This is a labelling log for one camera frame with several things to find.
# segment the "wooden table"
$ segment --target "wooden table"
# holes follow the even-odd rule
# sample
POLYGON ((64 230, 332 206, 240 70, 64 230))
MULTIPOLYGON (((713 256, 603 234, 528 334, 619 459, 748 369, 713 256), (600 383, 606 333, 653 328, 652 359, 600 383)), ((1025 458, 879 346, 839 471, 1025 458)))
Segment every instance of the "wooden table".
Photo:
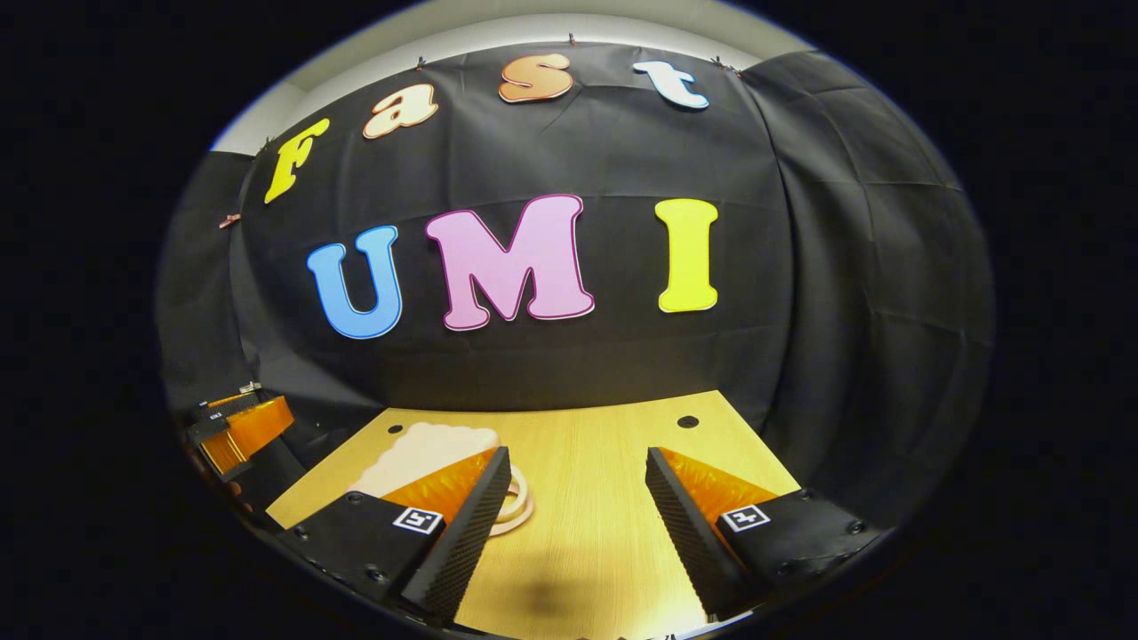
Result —
POLYGON ((526 476, 534 514, 487 541, 455 620, 525 640, 644 640, 706 624, 644 485, 648 448, 673 449, 778 495, 800 489, 719 392, 708 392, 560 411, 388 409, 281 495, 269 515, 286 528, 312 515, 402 435, 388 427, 415 422, 493 428, 526 476), (699 425, 679 427, 684 416, 699 425))

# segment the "yellow letter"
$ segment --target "yellow letter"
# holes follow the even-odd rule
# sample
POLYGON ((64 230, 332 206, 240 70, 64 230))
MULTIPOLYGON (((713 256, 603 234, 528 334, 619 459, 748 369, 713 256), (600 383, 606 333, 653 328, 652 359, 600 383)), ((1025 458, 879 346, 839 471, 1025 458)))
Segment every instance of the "yellow letter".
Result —
POLYGON ((572 88, 572 76, 558 71, 563 68, 569 68, 569 58, 561 54, 518 58, 502 69, 505 82, 498 87, 498 96, 506 102, 556 98, 572 88))
POLYGON ((668 225, 668 288, 660 294, 660 309, 711 309, 719 294, 708 284, 708 231, 719 212, 711 203, 678 198, 657 204, 655 216, 668 225))
POLYGON ((363 125, 364 138, 387 136, 401 126, 414 126, 435 115, 438 105, 431 102, 435 88, 430 84, 414 84, 384 98, 372 107, 376 114, 363 125))
POLYGON ((308 159, 308 151, 312 150, 312 139, 328 131, 329 124, 331 124, 331 121, 325 117, 302 131, 296 138, 281 145, 281 148, 277 150, 277 155, 280 157, 277 159, 277 171, 273 172, 273 182, 269 186, 269 191, 265 194, 265 204, 288 191, 289 187, 296 182, 296 177, 292 175, 292 167, 299 169, 304 164, 304 161, 308 159))

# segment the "letter u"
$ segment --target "letter u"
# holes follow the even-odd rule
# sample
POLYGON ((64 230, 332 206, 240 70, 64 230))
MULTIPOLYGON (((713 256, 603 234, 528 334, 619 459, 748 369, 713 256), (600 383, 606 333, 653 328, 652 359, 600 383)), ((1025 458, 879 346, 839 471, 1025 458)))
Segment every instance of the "letter u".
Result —
POLYGON ((395 276, 391 244, 399 236, 395 227, 377 227, 360 233, 356 248, 368 256, 371 281, 376 286, 376 307, 357 311, 348 300, 341 263, 347 249, 344 245, 320 247, 308 255, 308 270, 316 277, 316 290, 324 315, 340 334, 363 340, 390 331, 403 313, 403 296, 395 276))

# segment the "white wall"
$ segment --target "white wall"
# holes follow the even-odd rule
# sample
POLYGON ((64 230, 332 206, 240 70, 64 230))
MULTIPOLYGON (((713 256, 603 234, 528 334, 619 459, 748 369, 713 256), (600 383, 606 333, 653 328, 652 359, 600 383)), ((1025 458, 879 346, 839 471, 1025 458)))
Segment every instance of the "white wall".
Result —
POLYGON ((810 48, 715 0, 434 0, 377 23, 305 64, 240 114, 213 150, 256 154, 265 138, 275 138, 356 89, 413 68, 420 56, 429 65, 493 47, 568 42, 569 33, 578 42, 641 46, 703 59, 719 56, 735 68, 810 48), (597 13, 555 13, 558 7, 597 13), (628 15, 605 15, 617 11, 628 15))

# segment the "letter m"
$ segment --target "letter m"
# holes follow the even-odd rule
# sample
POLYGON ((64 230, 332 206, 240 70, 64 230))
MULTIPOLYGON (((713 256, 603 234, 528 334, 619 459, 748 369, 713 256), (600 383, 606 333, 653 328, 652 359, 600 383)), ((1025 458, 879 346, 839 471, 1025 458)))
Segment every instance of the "letter m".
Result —
POLYGON ((570 195, 542 196, 521 212, 505 249, 472 211, 452 211, 427 223, 438 243, 451 297, 443 323, 455 331, 485 327, 489 312, 475 297, 477 284, 502 318, 513 320, 526 279, 534 274, 534 300, 526 310, 541 320, 576 318, 593 310, 577 264, 574 225, 583 210, 570 195))

